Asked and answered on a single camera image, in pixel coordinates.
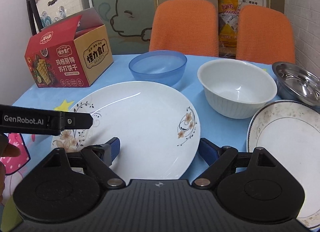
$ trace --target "white plate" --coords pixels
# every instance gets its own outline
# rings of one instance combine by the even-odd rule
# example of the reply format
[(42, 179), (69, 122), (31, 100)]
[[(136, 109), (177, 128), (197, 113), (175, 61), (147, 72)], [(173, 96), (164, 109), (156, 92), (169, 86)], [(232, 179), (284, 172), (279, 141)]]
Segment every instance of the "white plate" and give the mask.
[(320, 115), (299, 102), (270, 103), (252, 118), (247, 150), (267, 149), (302, 185), (305, 201), (298, 220), (320, 227)]
[(67, 130), (52, 148), (67, 152), (120, 139), (111, 169), (130, 179), (178, 179), (189, 167), (200, 140), (200, 123), (191, 102), (177, 90), (155, 82), (117, 83), (93, 92), (71, 111), (93, 116), (89, 130)]

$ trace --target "plate rim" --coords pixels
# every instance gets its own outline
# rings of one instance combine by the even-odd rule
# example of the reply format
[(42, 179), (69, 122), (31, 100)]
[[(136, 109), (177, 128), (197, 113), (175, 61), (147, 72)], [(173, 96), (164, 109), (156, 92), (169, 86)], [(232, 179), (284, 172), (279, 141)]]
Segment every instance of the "plate rim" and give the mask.
[[(259, 109), (252, 117), (250, 123), (249, 123), (249, 127), (248, 127), (248, 131), (247, 131), (247, 139), (246, 139), (246, 150), (247, 152), (249, 152), (249, 139), (250, 139), (250, 131), (251, 131), (251, 127), (253, 122), (255, 121), (256, 117), (267, 107), (273, 105), (273, 104), (278, 104), (278, 103), (287, 103), (287, 102), (291, 102), (291, 103), (296, 103), (296, 104), (301, 104), (309, 109), (312, 109), (314, 112), (316, 112), (317, 114), (320, 115), (319, 112), (317, 112), (316, 110), (314, 110), (312, 107), (302, 103), (302, 102), (298, 102), (298, 101), (294, 101), (294, 100), (277, 100), (277, 101), (273, 101), (271, 103), (268, 103), (267, 105), (263, 106), (261, 109)], [(319, 228), (320, 227), (320, 221), (317, 222), (317, 225), (315, 226), (307, 226), (302, 220), (307, 219), (309, 217), (313, 217), (316, 214), (320, 213), (320, 208), (318, 211), (316, 211), (315, 213), (313, 213), (312, 215), (308, 216), (308, 217), (303, 217), (303, 218), (297, 218), (297, 220), (299, 220), (305, 227), (307, 227), (308, 229), (315, 229), (315, 228)]]
[[(198, 112), (196, 111), (195, 106), (191, 103), (191, 101), (190, 101), (182, 92), (180, 92), (180, 91), (176, 90), (175, 88), (172, 88), (172, 87), (170, 87), (170, 86), (168, 86), (168, 85), (165, 85), (165, 84), (162, 84), (162, 83), (158, 83), (158, 82), (145, 81), (145, 80), (133, 80), (133, 81), (118, 82), (118, 83), (114, 83), (114, 84), (107, 85), (107, 86), (105, 86), (105, 87), (101, 87), (100, 89), (91, 92), (90, 94), (84, 96), (84, 97), (83, 97), (81, 100), (79, 100), (78, 102), (74, 103), (74, 104), (72, 105), (72, 107), (69, 109), (69, 112), (72, 112), (72, 110), (73, 110), (73, 108), (74, 108), (75, 105), (79, 104), (83, 99), (85, 99), (86, 97), (92, 95), (93, 93), (95, 93), (95, 92), (97, 92), (97, 91), (100, 91), (100, 90), (102, 90), (102, 89), (105, 89), (105, 88), (107, 88), (107, 87), (110, 87), (110, 86), (115, 86), (115, 85), (124, 84), (124, 83), (152, 83), (153, 85), (165, 86), (166, 88), (169, 88), (169, 89), (171, 89), (171, 90), (174, 90), (175, 92), (180, 93), (180, 94), (187, 100), (187, 102), (189, 102), (189, 104), (194, 108), (194, 113), (195, 113), (196, 119), (198, 120), (198, 122), (197, 122), (197, 125), (198, 125), (197, 129), (199, 130), (198, 132), (199, 132), (199, 142), (200, 142), (200, 138), (201, 138), (201, 124), (200, 124), (199, 115), (198, 115)], [(179, 177), (176, 178), (176, 179), (180, 179), (181, 176), (186, 172), (186, 170), (187, 170), (187, 169), (190, 167), (190, 165), (192, 164), (193, 159), (194, 159), (194, 157), (196, 156), (196, 153), (197, 153), (197, 151), (198, 151), (199, 142), (197, 143), (196, 150), (195, 150), (195, 153), (194, 153), (194, 156), (193, 156), (192, 160), (190, 161), (190, 163), (188, 164), (188, 166), (184, 169), (183, 173), (182, 173), (181, 175), (179, 175)]]

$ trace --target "blue plastic bowl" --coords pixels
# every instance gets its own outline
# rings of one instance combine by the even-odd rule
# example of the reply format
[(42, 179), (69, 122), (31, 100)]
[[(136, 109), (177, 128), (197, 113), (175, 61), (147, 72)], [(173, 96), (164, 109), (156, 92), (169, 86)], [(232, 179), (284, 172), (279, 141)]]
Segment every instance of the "blue plastic bowl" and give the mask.
[(129, 63), (129, 69), (136, 80), (176, 84), (183, 76), (187, 58), (174, 51), (153, 51), (138, 55)]

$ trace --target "red cardboard box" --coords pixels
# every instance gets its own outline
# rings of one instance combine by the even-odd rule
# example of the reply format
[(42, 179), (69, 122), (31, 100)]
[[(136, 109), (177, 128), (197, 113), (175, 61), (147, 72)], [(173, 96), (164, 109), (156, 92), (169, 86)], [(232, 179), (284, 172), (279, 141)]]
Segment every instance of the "red cardboard box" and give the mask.
[(32, 36), (25, 59), (38, 87), (89, 87), (113, 63), (106, 27), (94, 8)]

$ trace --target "wall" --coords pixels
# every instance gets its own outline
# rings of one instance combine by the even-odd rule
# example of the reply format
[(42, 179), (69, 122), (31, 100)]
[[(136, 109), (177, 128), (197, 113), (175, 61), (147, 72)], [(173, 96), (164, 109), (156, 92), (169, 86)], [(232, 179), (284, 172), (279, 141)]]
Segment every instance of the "wall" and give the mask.
[(12, 104), (34, 80), (24, 53), (31, 37), (26, 0), (0, 0), (0, 104)]
[(36, 3), (39, 15), (43, 18), (46, 26), (61, 18), (83, 10), (81, 0), (57, 0), (55, 4), (48, 6), (49, 1), (52, 0), (38, 0)]
[(320, 0), (285, 0), (292, 23), (297, 64), (320, 77)]

